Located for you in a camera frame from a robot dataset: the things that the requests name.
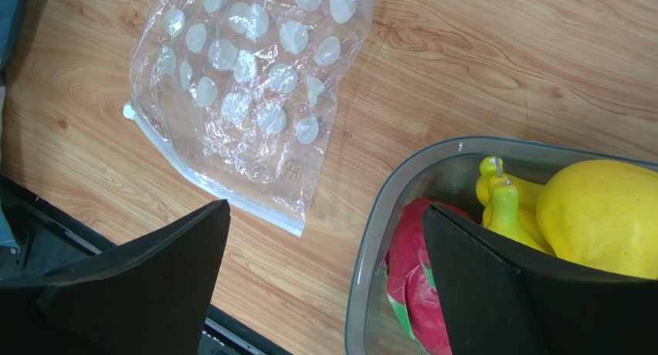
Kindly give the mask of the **yellow pear toy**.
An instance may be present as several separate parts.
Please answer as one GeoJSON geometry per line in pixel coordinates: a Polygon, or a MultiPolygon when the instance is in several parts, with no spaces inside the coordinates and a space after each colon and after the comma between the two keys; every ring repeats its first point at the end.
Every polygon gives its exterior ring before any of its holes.
{"type": "Polygon", "coordinates": [[[621,161],[569,165],[542,190],[538,226],[560,259],[657,277],[657,173],[621,161]]]}

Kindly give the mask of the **red dragon fruit toy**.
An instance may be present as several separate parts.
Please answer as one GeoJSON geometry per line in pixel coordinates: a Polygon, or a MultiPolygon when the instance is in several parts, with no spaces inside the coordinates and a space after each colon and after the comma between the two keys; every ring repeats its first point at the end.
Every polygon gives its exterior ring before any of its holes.
{"type": "Polygon", "coordinates": [[[434,286],[422,216],[432,200],[404,206],[388,252],[386,292],[403,330],[427,354],[451,354],[449,337],[434,286]]]}

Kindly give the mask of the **yellow banana bunch toy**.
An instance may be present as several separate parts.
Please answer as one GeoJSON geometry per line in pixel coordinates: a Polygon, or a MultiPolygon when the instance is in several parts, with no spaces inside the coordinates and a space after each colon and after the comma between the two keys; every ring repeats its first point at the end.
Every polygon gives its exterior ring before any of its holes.
{"type": "Polygon", "coordinates": [[[539,252],[555,252],[542,235],[536,219],[538,197],[544,186],[504,171],[500,157],[480,162],[475,192],[484,206],[482,226],[539,252]]]}

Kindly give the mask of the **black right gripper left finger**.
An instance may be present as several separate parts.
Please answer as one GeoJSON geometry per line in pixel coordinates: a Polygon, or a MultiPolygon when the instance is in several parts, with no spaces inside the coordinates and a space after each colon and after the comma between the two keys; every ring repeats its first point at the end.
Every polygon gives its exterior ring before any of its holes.
{"type": "Polygon", "coordinates": [[[3,354],[194,354],[229,234],[213,201],[42,276],[1,284],[3,354]]]}

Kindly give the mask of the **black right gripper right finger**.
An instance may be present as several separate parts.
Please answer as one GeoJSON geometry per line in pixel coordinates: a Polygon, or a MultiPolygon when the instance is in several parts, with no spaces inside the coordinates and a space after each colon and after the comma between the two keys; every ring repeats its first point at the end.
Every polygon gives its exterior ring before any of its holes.
{"type": "Polygon", "coordinates": [[[433,203],[422,226],[454,354],[655,354],[657,283],[591,269],[433,203]]]}

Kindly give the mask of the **clear polka-dot zip bag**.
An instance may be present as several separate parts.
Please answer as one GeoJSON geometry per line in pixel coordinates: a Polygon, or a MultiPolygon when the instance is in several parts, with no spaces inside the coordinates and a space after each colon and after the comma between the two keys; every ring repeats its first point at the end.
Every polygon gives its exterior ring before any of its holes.
{"type": "Polygon", "coordinates": [[[294,234],[375,0],[155,0],[130,57],[133,120],[184,178],[294,234]]]}

